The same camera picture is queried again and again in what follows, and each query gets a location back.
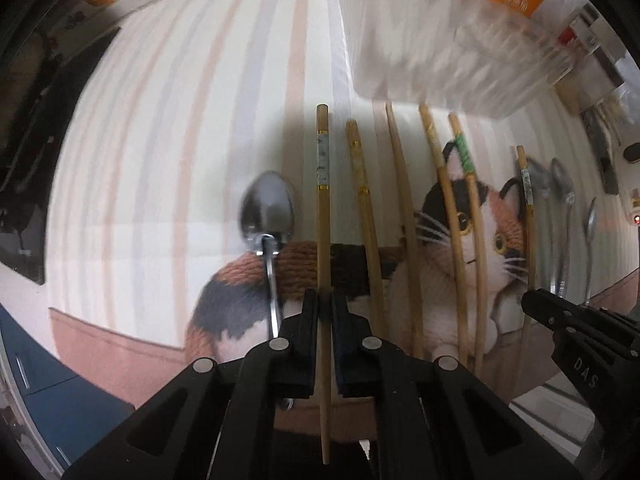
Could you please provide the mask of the black induction cooktop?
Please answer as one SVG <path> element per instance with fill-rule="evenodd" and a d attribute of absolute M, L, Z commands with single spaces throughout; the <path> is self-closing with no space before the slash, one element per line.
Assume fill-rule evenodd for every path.
<path fill-rule="evenodd" d="M 82 90 L 118 35 L 114 29 L 71 60 L 43 61 L 1 150 L 1 262 L 41 285 L 55 167 Z"/>

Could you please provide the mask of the blue cabinet door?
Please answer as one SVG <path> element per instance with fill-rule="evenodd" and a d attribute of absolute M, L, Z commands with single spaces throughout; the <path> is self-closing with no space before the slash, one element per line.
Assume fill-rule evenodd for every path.
<path fill-rule="evenodd" d="M 77 375 L 1 311 L 1 378 L 16 421 L 64 472 L 134 412 L 134 406 Z"/>

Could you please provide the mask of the large steel spoon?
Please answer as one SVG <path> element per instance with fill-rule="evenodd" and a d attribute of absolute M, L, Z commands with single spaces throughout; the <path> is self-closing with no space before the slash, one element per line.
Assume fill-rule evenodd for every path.
<path fill-rule="evenodd" d="M 294 232 L 294 197 L 280 174 L 260 174 L 243 195 L 240 231 L 246 247 L 262 258 L 268 287 L 270 338 L 278 338 L 282 320 L 277 290 L 276 260 Z"/>

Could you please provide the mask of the chopstick with gold bands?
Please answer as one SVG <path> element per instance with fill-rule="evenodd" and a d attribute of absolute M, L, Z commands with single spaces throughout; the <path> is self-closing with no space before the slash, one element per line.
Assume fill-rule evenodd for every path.
<path fill-rule="evenodd" d="M 352 180 L 354 180 L 358 198 L 361 237 L 366 251 L 372 330 L 376 336 L 386 338 L 388 329 L 384 311 L 384 287 L 380 254 L 378 253 L 378 237 L 376 236 L 366 162 L 364 161 L 362 142 L 355 119 L 349 119 L 346 122 L 345 132 L 349 145 L 350 160 L 352 161 Z"/>

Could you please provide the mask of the chopstick with grey pattern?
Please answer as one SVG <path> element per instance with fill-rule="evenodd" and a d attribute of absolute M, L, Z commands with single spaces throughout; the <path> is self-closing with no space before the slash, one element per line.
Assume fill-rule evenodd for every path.
<path fill-rule="evenodd" d="M 537 254 L 533 183 L 528 169 L 525 148 L 523 145 L 518 145 L 516 147 L 516 156 L 518 156 L 518 169 L 520 170 L 521 175 L 521 186 L 525 207 L 527 288 L 534 289 L 536 285 Z"/>

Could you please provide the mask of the oval steel spoon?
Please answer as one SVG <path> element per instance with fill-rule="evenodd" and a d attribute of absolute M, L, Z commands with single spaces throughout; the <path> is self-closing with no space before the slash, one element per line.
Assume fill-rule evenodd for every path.
<path fill-rule="evenodd" d="M 576 196 L 573 180 L 566 167 L 557 157 L 552 158 L 551 175 L 562 202 L 561 252 L 556 294 L 565 298 L 568 274 L 570 273 L 570 236 L 572 235 L 572 212 Z"/>

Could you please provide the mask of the plain wooden chopstick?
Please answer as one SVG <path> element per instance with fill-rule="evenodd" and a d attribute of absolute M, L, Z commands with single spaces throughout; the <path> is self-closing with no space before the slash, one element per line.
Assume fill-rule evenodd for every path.
<path fill-rule="evenodd" d="M 404 228 L 406 240 L 406 261 L 408 278 L 409 307 L 411 314 L 411 343 L 412 355 L 415 358 L 424 357 L 423 347 L 423 307 L 420 283 L 420 262 L 418 252 L 418 239 L 416 238 L 416 222 L 414 222 L 414 209 L 409 176 L 402 151 L 401 140 L 397 122 L 391 102 L 385 103 L 385 114 L 392 146 L 396 182 L 398 189 L 399 214 Z"/>

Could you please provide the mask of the small steel teaspoon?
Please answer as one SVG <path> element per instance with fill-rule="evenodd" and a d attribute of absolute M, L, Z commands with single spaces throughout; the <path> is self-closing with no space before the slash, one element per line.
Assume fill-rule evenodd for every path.
<path fill-rule="evenodd" d="M 597 226 L 597 199 L 593 197 L 591 200 L 588 216 L 585 224 L 586 239 L 586 284 L 584 292 L 584 304 L 590 304 L 591 284 L 592 284 L 592 264 L 593 264 L 593 240 L 596 235 Z"/>

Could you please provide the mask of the clear plastic utensil tray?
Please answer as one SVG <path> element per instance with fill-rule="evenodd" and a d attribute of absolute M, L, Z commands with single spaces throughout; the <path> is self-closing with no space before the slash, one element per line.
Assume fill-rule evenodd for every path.
<path fill-rule="evenodd" d="M 562 25 L 585 0 L 530 18 L 495 0 L 338 0 L 363 98 L 505 118 L 572 68 Z"/>

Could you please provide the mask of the round steel soup spoon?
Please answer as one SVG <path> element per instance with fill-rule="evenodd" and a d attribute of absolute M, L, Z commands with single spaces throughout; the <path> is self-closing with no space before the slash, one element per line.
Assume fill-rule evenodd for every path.
<path fill-rule="evenodd" d="M 536 209 L 539 286 L 556 291 L 555 234 L 552 220 L 551 174 L 541 162 L 527 156 L 527 165 L 534 191 Z"/>

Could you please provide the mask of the pink white electric kettle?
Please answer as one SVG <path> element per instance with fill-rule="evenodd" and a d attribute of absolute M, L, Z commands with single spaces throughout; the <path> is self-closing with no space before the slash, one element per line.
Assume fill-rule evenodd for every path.
<path fill-rule="evenodd" d="M 616 172 L 620 186 L 620 200 L 625 216 L 632 226 L 639 225 L 640 143 L 631 142 L 616 154 Z"/>

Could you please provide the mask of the chopstick with grey band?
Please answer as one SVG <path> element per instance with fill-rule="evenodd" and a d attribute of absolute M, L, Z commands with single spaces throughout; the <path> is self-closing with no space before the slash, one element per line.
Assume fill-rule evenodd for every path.
<path fill-rule="evenodd" d="M 319 413 L 322 463 L 331 456 L 331 206 L 329 107 L 317 106 L 317 285 L 319 296 Z"/>

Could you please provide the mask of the striped cat print mat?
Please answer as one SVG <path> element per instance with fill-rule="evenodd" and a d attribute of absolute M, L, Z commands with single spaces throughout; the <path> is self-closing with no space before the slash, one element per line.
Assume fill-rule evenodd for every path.
<path fill-rule="evenodd" d="M 400 217 L 384 107 L 352 88 L 338 0 L 63 0 L 51 42 L 69 61 L 114 29 L 56 164 L 46 283 L 58 358 L 140 405 L 181 370 L 202 288 L 243 251 L 236 215 L 254 177 L 292 183 L 295 234 L 314 238 L 318 104 L 334 242 L 360 242 L 346 120 L 382 247 Z"/>

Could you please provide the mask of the black smartphone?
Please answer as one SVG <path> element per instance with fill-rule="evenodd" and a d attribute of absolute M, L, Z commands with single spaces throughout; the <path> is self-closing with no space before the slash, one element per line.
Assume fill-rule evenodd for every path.
<path fill-rule="evenodd" d="M 620 186 L 618 185 L 613 164 L 611 144 L 602 120 L 593 107 L 589 107 L 581 112 L 580 119 L 582 120 L 582 125 L 588 136 L 594 160 L 600 172 L 603 191 L 608 195 L 620 194 Z"/>

